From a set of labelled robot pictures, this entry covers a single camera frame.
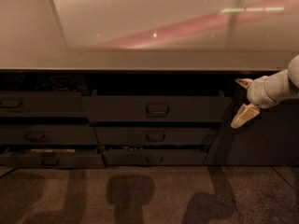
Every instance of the drawer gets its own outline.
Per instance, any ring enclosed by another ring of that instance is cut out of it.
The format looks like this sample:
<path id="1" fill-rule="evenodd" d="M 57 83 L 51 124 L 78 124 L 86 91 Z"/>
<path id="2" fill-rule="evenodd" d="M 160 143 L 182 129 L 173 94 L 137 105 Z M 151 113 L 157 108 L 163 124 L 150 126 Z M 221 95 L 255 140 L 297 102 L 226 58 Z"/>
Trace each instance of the drawer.
<path id="1" fill-rule="evenodd" d="M 79 92 L 1 91 L 0 117 L 84 117 Z"/>
<path id="2" fill-rule="evenodd" d="M 203 165 L 201 150 L 117 150 L 104 151 L 106 165 Z"/>
<path id="3" fill-rule="evenodd" d="M 96 127 L 99 145 L 205 145 L 217 130 L 210 128 L 107 128 Z"/>
<path id="4" fill-rule="evenodd" d="M 80 125 L 0 126 L 0 145 L 95 145 L 93 128 Z"/>
<path id="5" fill-rule="evenodd" d="M 89 96 L 82 104 L 90 122 L 222 122 L 231 98 L 220 96 Z"/>
<path id="6" fill-rule="evenodd" d="M 18 149 L 7 147 L 0 164 L 15 168 L 105 168 L 97 148 Z"/>

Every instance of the floor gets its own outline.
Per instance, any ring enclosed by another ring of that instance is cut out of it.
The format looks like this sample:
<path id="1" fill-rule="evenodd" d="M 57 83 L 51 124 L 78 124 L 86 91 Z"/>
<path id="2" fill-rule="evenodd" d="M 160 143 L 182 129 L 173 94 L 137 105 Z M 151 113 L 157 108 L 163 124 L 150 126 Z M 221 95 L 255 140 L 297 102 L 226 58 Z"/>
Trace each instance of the floor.
<path id="1" fill-rule="evenodd" d="M 299 223 L 298 212 L 299 168 L 20 169 L 0 179 L 1 224 Z"/>

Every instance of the glossy surface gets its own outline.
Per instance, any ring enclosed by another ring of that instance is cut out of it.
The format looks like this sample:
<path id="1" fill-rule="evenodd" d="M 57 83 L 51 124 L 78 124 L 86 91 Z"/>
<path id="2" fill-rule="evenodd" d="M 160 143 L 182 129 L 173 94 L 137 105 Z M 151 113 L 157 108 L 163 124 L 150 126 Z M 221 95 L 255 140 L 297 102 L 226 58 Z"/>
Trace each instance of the glossy surface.
<path id="1" fill-rule="evenodd" d="M 299 53 L 299 0 L 0 0 L 5 70 L 264 71 Z"/>

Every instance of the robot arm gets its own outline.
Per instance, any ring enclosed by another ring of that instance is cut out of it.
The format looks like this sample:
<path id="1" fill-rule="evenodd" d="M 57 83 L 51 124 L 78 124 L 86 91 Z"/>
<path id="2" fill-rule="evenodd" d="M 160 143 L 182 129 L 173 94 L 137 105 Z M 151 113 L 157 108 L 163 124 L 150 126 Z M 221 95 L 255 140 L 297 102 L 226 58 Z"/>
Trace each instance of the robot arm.
<path id="1" fill-rule="evenodd" d="M 260 113 L 261 108 L 278 105 L 281 101 L 299 98 L 299 56 L 289 64 L 288 69 L 270 77 L 237 79 L 247 89 L 249 105 L 243 104 L 235 115 L 231 126 L 239 128 Z"/>

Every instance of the drawer handle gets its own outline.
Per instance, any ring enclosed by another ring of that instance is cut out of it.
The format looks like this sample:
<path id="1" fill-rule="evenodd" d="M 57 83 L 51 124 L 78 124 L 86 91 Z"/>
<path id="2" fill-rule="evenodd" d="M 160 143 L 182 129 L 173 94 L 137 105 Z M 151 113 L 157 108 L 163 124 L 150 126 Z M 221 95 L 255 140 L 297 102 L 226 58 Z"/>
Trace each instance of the drawer handle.
<path id="1" fill-rule="evenodd" d="M 24 139 L 29 142 L 44 142 L 45 141 L 45 133 L 42 132 L 28 132 Z"/>
<path id="2" fill-rule="evenodd" d="M 7 100 L 0 103 L 0 108 L 3 109 L 19 109 L 22 106 L 22 101 Z"/>
<path id="3" fill-rule="evenodd" d="M 163 162 L 163 157 L 159 157 L 158 159 L 147 157 L 147 162 L 148 163 L 161 163 L 161 162 Z"/>
<path id="4" fill-rule="evenodd" d="M 148 142 L 163 142 L 165 138 L 165 133 L 147 133 Z"/>
<path id="5" fill-rule="evenodd" d="M 147 115 L 152 117 L 165 117 L 170 111 L 169 105 L 147 105 Z"/>
<path id="6" fill-rule="evenodd" d="M 41 162 L 43 166 L 55 166 L 59 162 L 58 159 L 45 159 Z"/>

